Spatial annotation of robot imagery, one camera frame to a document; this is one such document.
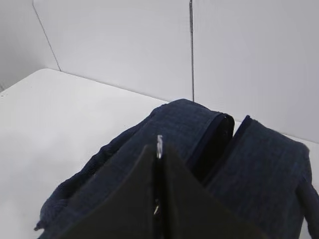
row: table surface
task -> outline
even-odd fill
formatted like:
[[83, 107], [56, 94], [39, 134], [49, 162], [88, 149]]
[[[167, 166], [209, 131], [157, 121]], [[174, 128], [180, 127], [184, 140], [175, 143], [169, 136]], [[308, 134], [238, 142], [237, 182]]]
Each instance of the table surface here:
[[[37, 238], [40, 208], [56, 186], [165, 103], [49, 69], [1, 92], [0, 238]], [[319, 145], [295, 140], [311, 150], [319, 189]], [[310, 238], [305, 227], [301, 238]]]

